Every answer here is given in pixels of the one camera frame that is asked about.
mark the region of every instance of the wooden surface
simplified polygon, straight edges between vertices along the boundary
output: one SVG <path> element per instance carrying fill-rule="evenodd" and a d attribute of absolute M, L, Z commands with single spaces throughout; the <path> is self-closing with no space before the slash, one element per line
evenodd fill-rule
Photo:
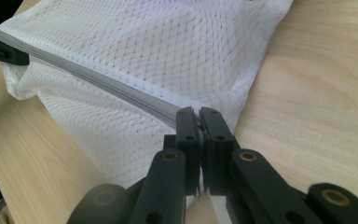
<path fill-rule="evenodd" d="M 358 196 L 358 0 L 293 3 L 236 136 L 293 187 L 330 182 Z M 17 223 L 65 223 L 104 181 L 38 99 L 7 94 L 0 69 L 0 188 Z M 209 198 L 193 204 L 186 220 L 216 223 Z"/>

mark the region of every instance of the brass screw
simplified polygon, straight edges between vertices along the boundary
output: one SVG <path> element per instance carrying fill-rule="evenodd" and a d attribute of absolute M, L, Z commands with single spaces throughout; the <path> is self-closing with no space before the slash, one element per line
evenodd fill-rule
<path fill-rule="evenodd" d="M 335 189 L 322 190 L 322 196 L 330 203 L 338 206 L 348 206 L 351 204 L 350 199 L 343 193 Z"/>
<path fill-rule="evenodd" d="M 257 160 L 257 156 L 252 152 L 242 152 L 242 153 L 240 153 L 240 158 L 243 161 L 255 161 L 255 160 Z"/>
<path fill-rule="evenodd" d="M 166 152 L 162 154 L 162 159 L 165 161 L 176 161 L 179 158 L 176 152 Z"/>

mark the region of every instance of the white mesh fabric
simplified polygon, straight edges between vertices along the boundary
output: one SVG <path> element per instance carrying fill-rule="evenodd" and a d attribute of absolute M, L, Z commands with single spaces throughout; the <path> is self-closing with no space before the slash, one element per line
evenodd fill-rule
<path fill-rule="evenodd" d="M 32 55 L 59 56 L 54 64 L 61 68 L 34 57 L 28 67 L 4 64 L 7 89 L 18 99 L 37 95 L 111 183 L 128 187 L 146 175 L 163 135 L 173 129 L 71 75 L 65 62 L 178 107 L 217 109 L 234 130 L 291 3 L 42 0 L 0 25 L 0 32 L 17 39 L 16 46 L 31 46 L 25 51 Z M 219 200 L 213 200 L 216 208 Z"/>
<path fill-rule="evenodd" d="M 292 0 L 42 0 L 0 31 L 233 129 Z"/>

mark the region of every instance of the white fabric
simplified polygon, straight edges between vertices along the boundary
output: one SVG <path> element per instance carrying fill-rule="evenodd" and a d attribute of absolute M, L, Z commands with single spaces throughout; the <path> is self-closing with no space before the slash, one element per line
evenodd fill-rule
<path fill-rule="evenodd" d="M 215 108 L 234 130 L 291 3 L 42 0 L 0 31 L 172 105 Z M 31 59 L 27 67 L 4 65 L 8 91 L 18 99 L 37 95 L 112 183 L 128 187 L 145 176 L 163 135 L 174 130 L 64 68 Z"/>

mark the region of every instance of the gray zipper tape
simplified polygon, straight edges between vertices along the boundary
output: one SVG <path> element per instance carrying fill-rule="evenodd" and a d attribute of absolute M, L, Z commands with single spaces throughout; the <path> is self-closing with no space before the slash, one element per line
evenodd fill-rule
<path fill-rule="evenodd" d="M 143 111 L 163 121 L 168 126 L 175 128 L 175 115 L 176 111 L 180 109 L 179 106 L 172 105 L 142 91 L 138 91 L 131 86 L 125 85 L 110 77 L 106 77 L 79 64 L 72 63 L 57 55 L 37 49 L 2 31 L 0 31 L 0 41 L 40 60 L 60 67 L 70 74 L 87 81 L 91 85 L 109 92 L 131 105 L 139 107 Z"/>

